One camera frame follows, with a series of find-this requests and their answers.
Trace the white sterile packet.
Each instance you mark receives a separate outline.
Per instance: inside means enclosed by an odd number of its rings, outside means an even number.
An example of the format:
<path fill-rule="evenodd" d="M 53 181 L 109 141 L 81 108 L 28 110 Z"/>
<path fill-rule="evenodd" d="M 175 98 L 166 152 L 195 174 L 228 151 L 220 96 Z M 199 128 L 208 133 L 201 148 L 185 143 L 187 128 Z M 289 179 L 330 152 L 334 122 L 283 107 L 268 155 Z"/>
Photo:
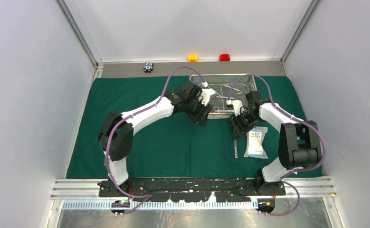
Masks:
<path fill-rule="evenodd" d="M 263 141 L 268 131 L 267 127 L 256 126 L 247 132 L 247 147 L 244 157 L 267 159 L 268 156 L 263 148 Z"/>

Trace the metal mesh instrument tray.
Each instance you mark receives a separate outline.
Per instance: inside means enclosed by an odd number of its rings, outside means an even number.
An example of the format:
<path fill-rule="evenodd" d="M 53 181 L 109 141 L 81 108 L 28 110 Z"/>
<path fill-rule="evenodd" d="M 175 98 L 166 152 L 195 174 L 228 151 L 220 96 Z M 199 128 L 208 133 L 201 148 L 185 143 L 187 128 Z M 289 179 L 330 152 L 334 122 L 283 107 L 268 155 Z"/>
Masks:
<path fill-rule="evenodd" d="M 204 74 L 203 77 L 216 94 L 227 97 L 227 100 L 240 100 L 243 106 L 247 106 L 246 94 L 257 90 L 254 77 L 245 74 Z M 214 113 L 211 109 L 208 118 L 227 119 L 233 113 Z"/>

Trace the green surgical drape cloth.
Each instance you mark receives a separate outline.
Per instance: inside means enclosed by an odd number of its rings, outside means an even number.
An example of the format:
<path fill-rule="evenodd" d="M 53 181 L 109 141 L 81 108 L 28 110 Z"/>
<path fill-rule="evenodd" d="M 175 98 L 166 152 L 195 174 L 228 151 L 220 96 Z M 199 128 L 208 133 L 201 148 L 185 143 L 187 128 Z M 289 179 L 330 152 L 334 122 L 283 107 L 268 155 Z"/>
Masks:
<path fill-rule="evenodd" d="M 187 76 L 98 78 L 89 92 L 71 161 L 68 179 L 104 179 L 104 153 L 98 133 L 110 111 L 125 112 L 156 99 L 165 83 L 168 90 L 184 85 Z M 184 113 L 175 114 L 140 130 L 127 156 L 130 177 L 253 177 L 278 156 L 279 132 L 268 123 L 263 141 L 267 159 L 246 158 L 246 138 L 237 139 L 234 156 L 232 127 L 226 119 L 209 119 L 195 125 Z"/>

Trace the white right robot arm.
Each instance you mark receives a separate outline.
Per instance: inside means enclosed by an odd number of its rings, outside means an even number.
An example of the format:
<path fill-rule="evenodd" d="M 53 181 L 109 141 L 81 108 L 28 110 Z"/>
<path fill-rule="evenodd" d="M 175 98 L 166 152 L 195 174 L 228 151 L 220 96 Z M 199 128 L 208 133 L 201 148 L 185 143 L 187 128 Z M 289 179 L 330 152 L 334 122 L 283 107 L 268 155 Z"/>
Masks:
<path fill-rule="evenodd" d="M 298 171 L 311 171 L 318 168 L 325 157 L 325 146 L 317 124 L 304 121 L 282 109 L 272 98 L 263 99 L 259 91 L 246 94 L 247 107 L 235 99 L 226 104 L 233 108 L 229 117 L 233 128 L 232 138 L 250 132 L 256 122 L 269 123 L 279 132 L 278 157 L 269 165 L 260 168 L 254 177 L 255 190 L 261 195 L 268 194 L 273 183 Z"/>

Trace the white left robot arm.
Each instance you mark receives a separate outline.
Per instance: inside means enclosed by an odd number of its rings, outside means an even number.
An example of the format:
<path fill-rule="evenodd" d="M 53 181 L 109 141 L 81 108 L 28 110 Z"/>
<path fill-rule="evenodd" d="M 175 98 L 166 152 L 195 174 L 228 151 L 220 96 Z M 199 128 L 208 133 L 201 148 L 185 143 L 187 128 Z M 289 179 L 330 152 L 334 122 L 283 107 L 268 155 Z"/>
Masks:
<path fill-rule="evenodd" d="M 137 109 L 119 113 L 111 111 L 97 136 L 104 152 L 104 165 L 111 184 L 111 191 L 118 197 L 129 190 L 126 157 L 133 145 L 133 137 L 148 125 L 185 113 L 198 126 L 206 126 L 212 109 L 210 101 L 217 93 L 207 83 L 198 85 L 188 80 L 174 91 L 163 90 L 161 96 Z"/>

